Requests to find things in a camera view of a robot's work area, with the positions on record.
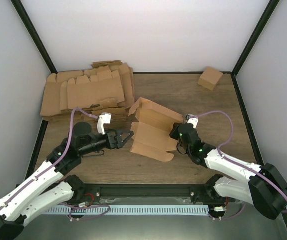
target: white connector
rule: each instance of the white connector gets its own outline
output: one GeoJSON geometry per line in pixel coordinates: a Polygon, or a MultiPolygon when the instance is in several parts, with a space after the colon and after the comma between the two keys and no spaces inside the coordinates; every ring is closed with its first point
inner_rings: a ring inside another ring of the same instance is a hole
{"type": "Polygon", "coordinates": [[[195,118],[190,118],[187,123],[192,124],[193,128],[196,129],[198,122],[199,122],[199,119],[195,117],[195,118]]]}
{"type": "Polygon", "coordinates": [[[78,205],[79,208],[85,208],[85,207],[88,207],[89,206],[89,202],[85,201],[85,202],[82,202],[78,205]]]}
{"type": "Polygon", "coordinates": [[[110,124],[112,120],[112,115],[107,112],[103,112],[98,118],[97,130],[98,133],[105,135],[105,124],[110,124]]]}
{"type": "Polygon", "coordinates": [[[226,211],[226,207],[224,207],[224,206],[215,206],[213,210],[215,212],[225,212],[226,211]]]}

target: white plastic bracket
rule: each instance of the white plastic bracket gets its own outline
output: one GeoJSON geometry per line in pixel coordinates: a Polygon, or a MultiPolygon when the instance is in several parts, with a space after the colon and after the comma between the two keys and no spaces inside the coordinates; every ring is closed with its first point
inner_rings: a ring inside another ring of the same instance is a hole
{"type": "Polygon", "coordinates": [[[215,183],[214,189],[221,197],[238,199],[254,205],[248,184],[224,176],[215,183]]]}
{"type": "Polygon", "coordinates": [[[104,112],[98,118],[97,130],[98,133],[105,135],[105,124],[110,124],[112,120],[112,115],[110,113],[104,112]]]}
{"type": "Polygon", "coordinates": [[[21,215],[26,216],[23,226],[26,227],[36,217],[58,204],[69,201],[74,196],[72,187],[67,182],[61,182],[55,188],[41,194],[29,203],[21,215]]]}
{"type": "Polygon", "coordinates": [[[187,123],[192,124],[193,128],[196,129],[198,122],[199,122],[198,118],[190,118],[187,123]]]}

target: white wall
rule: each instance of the white wall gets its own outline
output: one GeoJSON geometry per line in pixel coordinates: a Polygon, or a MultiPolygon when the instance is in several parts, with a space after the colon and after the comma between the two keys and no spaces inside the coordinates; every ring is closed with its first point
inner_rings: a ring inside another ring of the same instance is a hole
{"type": "Polygon", "coordinates": [[[232,71],[268,0],[23,0],[58,71],[232,71]]]}
{"type": "Polygon", "coordinates": [[[0,198],[27,173],[49,74],[11,1],[0,0],[0,198]]]}
{"type": "Polygon", "coordinates": [[[287,181],[287,0],[280,1],[237,81],[263,159],[287,181]]]}

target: stack of cardboard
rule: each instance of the stack of cardboard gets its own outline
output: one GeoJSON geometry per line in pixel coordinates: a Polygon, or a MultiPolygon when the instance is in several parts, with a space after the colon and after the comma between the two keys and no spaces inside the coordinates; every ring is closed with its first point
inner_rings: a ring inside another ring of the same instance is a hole
{"type": "Polygon", "coordinates": [[[126,109],[135,103],[133,69],[120,60],[94,62],[92,67],[48,77],[40,113],[45,120],[67,116],[76,107],[126,119],[126,109]]]}

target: red wire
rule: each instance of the red wire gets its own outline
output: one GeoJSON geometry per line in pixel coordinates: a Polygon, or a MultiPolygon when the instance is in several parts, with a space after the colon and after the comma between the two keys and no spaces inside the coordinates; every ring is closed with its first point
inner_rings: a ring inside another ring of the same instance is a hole
{"type": "Polygon", "coordinates": [[[90,205],[89,205],[89,206],[91,206],[91,205],[94,203],[94,201],[95,201],[95,196],[94,196],[92,193],[90,193],[90,192],[87,192],[87,193],[85,194],[85,196],[91,196],[92,202],[91,202],[90,205]]]}

